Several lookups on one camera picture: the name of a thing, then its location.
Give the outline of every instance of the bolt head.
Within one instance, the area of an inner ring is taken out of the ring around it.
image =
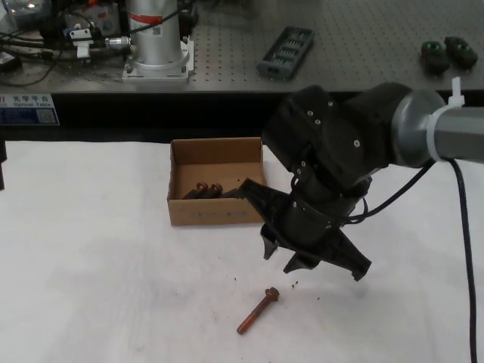
[[[265,290],[265,295],[272,301],[278,301],[279,291],[275,287],[271,287],[270,289]]]
[[[206,191],[208,188],[209,188],[209,185],[204,181],[197,183],[197,189],[201,189],[203,191]]]
[[[219,183],[212,184],[212,188],[216,189],[217,191],[222,191],[223,188]]]

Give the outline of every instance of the screw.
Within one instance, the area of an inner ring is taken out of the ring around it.
[[[256,306],[256,308],[246,317],[241,325],[237,328],[237,332],[242,335],[254,324],[254,321],[262,314],[262,312],[269,306],[273,301],[278,301],[279,291],[274,287],[265,290],[265,297]]]

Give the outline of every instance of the rusty bolt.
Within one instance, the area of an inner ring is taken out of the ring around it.
[[[200,199],[215,199],[222,194],[223,189],[224,188],[218,183],[212,184],[212,187],[200,196]]]
[[[185,195],[182,199],[197,199],[200,198],[206,191],[208,191],[209,186],[206,182],[201,181],[197,183],[197,189],[190,191],[187,195]]]
[[[271,287],[265,291],[265,297],[256,306],[256,308],[246,317],[241,325],[237,328],[237,332],[242,335],[254,324],[254,321],[262,314],[265,308],[269,306],[273,301],[278,301],[279,291],[276,288]]]

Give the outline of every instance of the black cable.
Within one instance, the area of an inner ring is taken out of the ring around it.
[[[0,85],[7,85],[7,86],[10,86],[10,87],[26,87],[28,85],[36,85],[37,83],[42,82],[44,79],[47,78],[47,76],[50,74],[50,72],[54,69],[55,65],[60,60],[63,51],[64,51],[63,49],[61,49],[59,51],[59,55],[57,56],[56,59],[54,59],[52,61],[51,66],[47,69],[47,71],[44,73],[44,75],[42,77],[40,77],[39,79],[37,79],[36,81],[28,82],[28,83],[10,83],[10,82],[0,80]]]
[[[477,307],[476,307],[476,285],[474,282],[474,268],[472,263],[472,248],[470,245],[469,213],[467,211],[466,187],[462,171],[455,160],[449,160],[457,178],[459,188],[459,200],[461,202],[462,233],[464,235],[464,251],[466,256],[467,284],[469,287],[469,345],[470,361],[477,363]]]
[[[191,2],[188,2],[186,3],[185,5],[181,6],[177,11],[173,11],[171,14],[169,15],[166,15],[162,20],[160,21],[157,21],[156,23],[153,23],[153,24],[149,24],[147,26],[142,26],[141,28],[137,28],[137,29],[132,29],[129,31],[129,35],[131,34],[135,34],[135,33],[139,33],[139,32],[142,32],[143,30],[146,30],[146,29],[151,29],[151,28],[154,28],[155,26],[159,26],[163,23],[165,23],[166,21],[170,20],[172,17],[176,17],[178,14],[180,14],[183,10],[186,10],[188,9],[190,6],[192,6],[194,3],[195,3],[196,0],[193,0]]]
[[[196,0],[188,2],[187,4],[181,6],[177,11],[173,11],[171,14],[166,15],[166,17],[164,17],[160,21],[157,21],[156,23],[149,24],[147,26],[142,26],[141,28],[137,28],[137,29],[132,29],[132,30],[129,31],[129,35],[136,34],[136,33],[142,32],[146,29],[151,29],[151,28],[154,28],[155,26],[161,25],[161,24],[165,23],[166,21],[170,20],[171,18],[179,15],[182,11],[188,9],[195,2],[196,2]],[[107,36],[107,37],[105,37],[105,39],[119,38],[121,36],[126,36],[126,35],[116,34],[116,35],[113,35],[113,36]],[[18,37],[17,38],[17,36],[13,36],[12,38],[17,39],[17,40],[21,40],[22,42],[3,41],[0,38],[0,45],[1,44],[3,44],[3,45],[13,45],[13,46],[16,46],[16,47],[26,47],[26,48],[46,48],[46,49],[53,49],[53,50],[58,49],[58,48],[55,48],[53,45],[46,45],[45,43],[43,43],[44,46],[39,46],[39,45],[35,44],[36,42],[44,42],[43,39],[28,39],[28,38],[24,38],[24,37],[22,37],[22,38]],[[96,40],[96,39],[94,39],[92,37],[75,39],[76,42],[87,42],[89,40]]]
[[[67,12],[69,15],[72,15],[73,17],[80,17],[81,19],[83,19],[88,24],[89,30],[91,30],[91,31],[94,30],[94,27],[92,26],[91,21],[87,17],[85,17],[84,15],[82,15],[80,13],[76,13],[75,11],[72,11],[69,8],[66,9],[65,11],[63,11],[62,13],[64,13],[64,12]]]
[[[40,43],[43,43],[45,41],[45,39],[41,39],[41,38],[27,38],[25,36],[11,36],[9,33],[3,33],[3,32],[0,32],[0,36],[3,37],[6,37],[6,36],[10,36],[12,39],[16,39],[16,40],[22,40],[22,41],[25,41],[25,42],[40,42]]]
[[[403,194],[405,194],[408,190],[410,190],[411,187],[413,187],[415,184],[417,184],[417,182],[422,179],[422,177],[430,170],[430,168],[434,164],[435,164],[434,162],[430,162],[427,165],[425,165],[399,191],[397,191],[394,195],[392,195],[390,198],[388,198],[386,201],[384,201],[383,203],[381,203],[377,208],[371,210],[370,212],[362,213],[362,214],[359,214],[357,216],[349,216],[349,217],[346,217],[346,218],[340,218],[340,217],[332,217],[332,218],[336,218],[336,219],[340,218],[344,222],[349,223],[349,224],[354,224],[353,222],[355,222],[355,221],[359,221],[358,223],[363,222],[363,220],[365,220],[366,218],[372,217],[375,214],[378,214],[379,212],[381,212],[382,210],[384,210],[385,208],[387,208],[390,204],[392,204],[397,199],[399,199]]]

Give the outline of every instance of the blue label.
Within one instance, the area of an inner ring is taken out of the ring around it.
[[[54,108],[0,108],[0,125],[59,125]]]

